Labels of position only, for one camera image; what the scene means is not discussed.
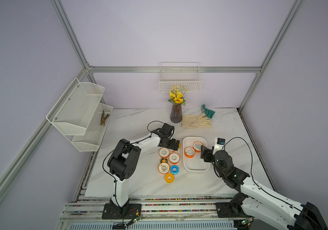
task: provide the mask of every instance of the white plastic tray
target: white plastic tray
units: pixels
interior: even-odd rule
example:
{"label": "white plastic tray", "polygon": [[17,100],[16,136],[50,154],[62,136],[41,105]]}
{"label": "white plastic tray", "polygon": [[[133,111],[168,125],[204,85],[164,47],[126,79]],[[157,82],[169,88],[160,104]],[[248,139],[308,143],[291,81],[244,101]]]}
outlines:
{"label": "white plastic tray", "polygon": [[209,162],[204,162],[201,159],[201,153],[195,153],[194,157],[188,158],[185,156],[185,149],[187,147],[193,147],[195,142],[201,142],[205,147],[207,147],[207,142],[204,138],[198,136],[188,136],[183,140],[183,165],[188,172],[200,173],[209,170],[211,164]]}

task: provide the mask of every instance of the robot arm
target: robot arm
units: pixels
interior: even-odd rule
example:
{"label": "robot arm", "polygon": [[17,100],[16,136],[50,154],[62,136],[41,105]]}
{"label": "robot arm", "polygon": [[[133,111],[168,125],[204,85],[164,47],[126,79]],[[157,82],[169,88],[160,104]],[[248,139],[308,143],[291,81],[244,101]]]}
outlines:
{"label": "robot arm", "polygon": [[224,139],[217,138],[212,150],[201,146],[201,158],[211,162],[217,175],[239,192],[231,201],[231,210],[242,209],[279,230],[328,230],[313,204],[303,205],[282,196],[234,167],[232,157],[222,150],[224,144]]}
{"label": "robot arm", "polygon": [[136,170],[140,152],[157,146],[178,150],[180,141],[172,139],[173,134],[174,126],[164,123],[161,128],[153,130],[139,139],[131,141],[122,139],[118,142],[108,160],[108,167],[115,182],[110,206],[116,213],[124,216],[128,211],[128,178]]}

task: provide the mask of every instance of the black cable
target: black cable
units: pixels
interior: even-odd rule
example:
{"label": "black cable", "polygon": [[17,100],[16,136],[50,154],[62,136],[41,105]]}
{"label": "black cable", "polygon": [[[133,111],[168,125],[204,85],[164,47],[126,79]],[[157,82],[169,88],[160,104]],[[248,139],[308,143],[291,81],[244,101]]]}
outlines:
{"label": "black cable", "polygon": [[213,168],[214,168],[215,175],[216,175],[217,177],[220,177],[220,178],[221,178],[221,176],[219,176],[219,174],[216,172],[215,167],[213,167]]}
{"label": "black cable", "polygon": [[[280,200],[280,201],[286,203],[286,204],[289,205],[290,207],[297,209],[295,206],[289,204],[288,202],[286,202],[286,201],[284,201],[284,200],[282,200],[282,199],[280,199],[280,198],[277,198],[277,197],[271,195],[270,193],[268,193],[267,191],[263,190],[263,188],[260,188],[260,186],[255,182],[255,180],[254,180],[254,178],[253,178],[253,175],[252,175],[253,157],[252,157],[252,151],[251,151],[251,148],[250,148],[250,146],[248,145],[247,141],[245,141],[242,137],[239,137],[239,136],[237,136],[237,137],[233,137],[231,140],[233,140],[233,139],[235,139],[235,138],[240,138],[240,139],[242,139],[242,140],[246,143],[246,145],[248,146],[248,149],[250,150],[250,153],[251,153],[251,177],[252,177],[252,180],[253,180],[254,184],[257,185],[257,187],[258,187],[259,189],[261,189],[262,191],[264,191],[264,192],[265,192],[266,194],[268,194],[269,196],[272,196],[272,197],[274,197],[275,199],[278,199],[278,200]],[[317,223],[316,223],[311,217],[309,217],[309,216],[306,215],[305,213],[303,213],[303,214],[304,214],[305,216],[307,216],[310,220],[312,220],[312,221],[316,224],[317,227],[319,227],[321,230],[323,230],[320,226],[318,226],[318,224],[317,224]]]}
{"label": "black cable", "polygon": [[[125,146],[126,144],[121,145],[121,146],[115,148],[114,150],[117,150],[117,149],[119,149],[120,147]],[[103,162],[103,163],[102,163],[102,168],[103,168],[104,172],[108,173],[108,174],[109,174],[111,177],[113,177],[113,179],[114,179],[115,186],[114,186],[114,195],[113,195],[113,196],[114,196],[114,198],[116,199],[116,203],[117,203],[118,207],[120,207],[119,204],[118,204],[118,201],[117,201],[117,196],[116,196],[117,180],[116,180],[116,178],[115,178],[111,173],[107,172],[107,171],[105,170],[105,168],[104,168],[105,160],[107,159],[107,157],[108,157],[112,152],[114,152],[114,150],[112,150],[110,153],[108,153],[108,154],[106,155],[106,157],[105,157],[104,160],[102,161],[102,162]]]}
{"label": "black cable", "polygon": [[[160,123],[162,123],[162,124],[165,124],[164,122],[161,122],[161,121],[153,121],[153,122],[160,122]],[[153,123],[153,122],[150,122],[150,123],[148,124],[148,126],[149,126],[151,123]],[[150,131],[150,130],[148,129],[148,127],[147,127],[147,130],[148,130],[149,132],[152,132],[152,131]]]}

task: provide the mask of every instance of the wall-mounted wire basket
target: wall-mounted wire basket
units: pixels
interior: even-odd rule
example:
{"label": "wall-mounted wire basket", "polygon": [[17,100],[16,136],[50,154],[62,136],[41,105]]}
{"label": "wall-mounted wire basket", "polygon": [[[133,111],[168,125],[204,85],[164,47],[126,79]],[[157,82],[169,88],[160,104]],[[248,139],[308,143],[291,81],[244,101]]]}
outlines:
{"label": "wall-mounted wire basket", "polygon": [[[76,86],[56,114],[53,109],[48,113],[47,120],[80,152],[97,151],[113,107],[101,103],[104,87],[77,78],[71,84]],[[109,116],[105,125],[100,125],[103,111]]]}
{"label": "wall-mounted wire basket", "polygon": [[188,92],[200,92],[202,80],[199,62],[161,62],[160,92],[169,92],[173,86],[184,86]]}

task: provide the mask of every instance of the white marble table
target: white marble table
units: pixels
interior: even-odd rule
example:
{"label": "white marble table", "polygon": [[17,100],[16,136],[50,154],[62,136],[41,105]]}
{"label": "white marble table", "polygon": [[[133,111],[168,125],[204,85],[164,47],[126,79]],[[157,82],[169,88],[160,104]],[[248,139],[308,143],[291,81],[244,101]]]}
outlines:
{"label": "white marble table", "polygon": [[[170,109],[114,109],[102,140],[85,196],[111,198],[114,193],[114,182],[113,178],[102,169],[102,162],[105,156],[116,147],[120,139],[135,140],[146,135],[148,133],[146,129],[148,123],[155,120],[174,125],[174,139],[182,142],[186,136],[200,136],[207,141],[208,148],[214,145],[216,137],[225,138],[226,141],[236,136],[242,137],[247,141],[252,150],[253,176],[260,183],[271,188],[271,184],[237,110],[235,108],[215,108],[212,110],[215,111],[215,115],[212,118],[212,128],[184,128],[180,123],[174,124],[170,121]],[[183,107],[182,112],[188,115],[201,114],[200,109],[185,109],[185,107]],[[150,125],[149,129],[153,130],[161,126],[161,123],[155,122]],[[174,181],[168,184],[164,180],[164,175],[158,172],[159,149],[160,147],[155,147],[146,152],[141,152],[136,171],[129,179],[128,194],[131,198],[180,198],[209,195],[232,197],[237,193],[236,190],[228,187],[221,178],[215,175],[212,167],[204,173],[187,172],[183,166],[182,147],[178,150],[181,159],[177,165],[180,171],[175,175]],[[239,138],[232,140],[226,145],[226,151],[232,156],[236,167],[250,173],[251,156],[243,140]],[[109,171],[107,160],[104,167]]]}

